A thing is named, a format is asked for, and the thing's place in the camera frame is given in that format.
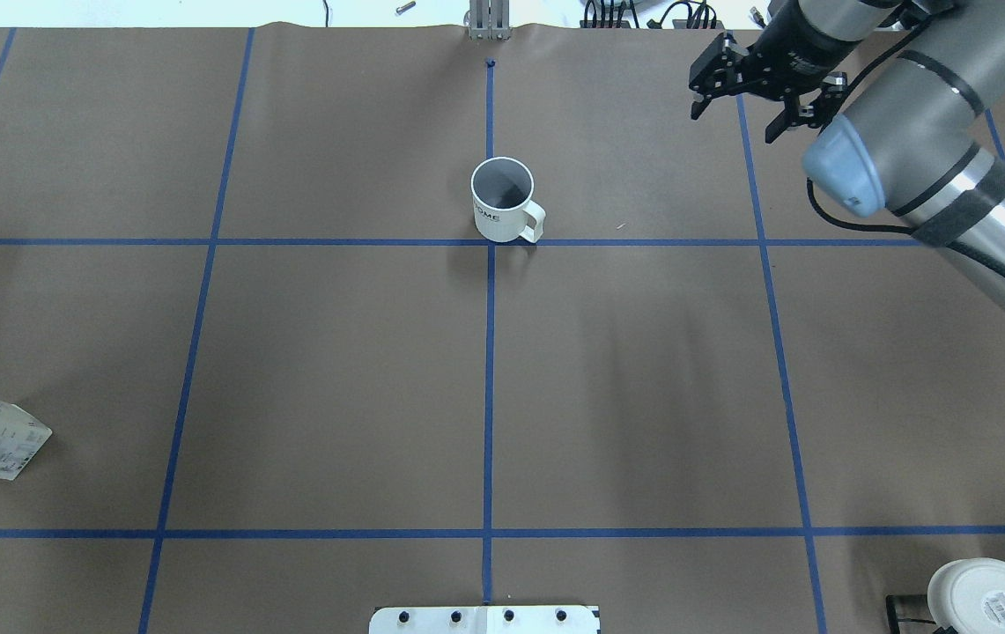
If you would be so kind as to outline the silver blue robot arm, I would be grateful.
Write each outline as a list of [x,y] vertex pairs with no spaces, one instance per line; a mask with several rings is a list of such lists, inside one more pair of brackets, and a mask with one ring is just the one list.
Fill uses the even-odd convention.
[[937,250],[1005,310],[1005,159],[969,126],[1005,96],[1005,1],[784,1],[748,47],[724,31],[689,68],[691,118],[724,96],[809,126],[809,195]]

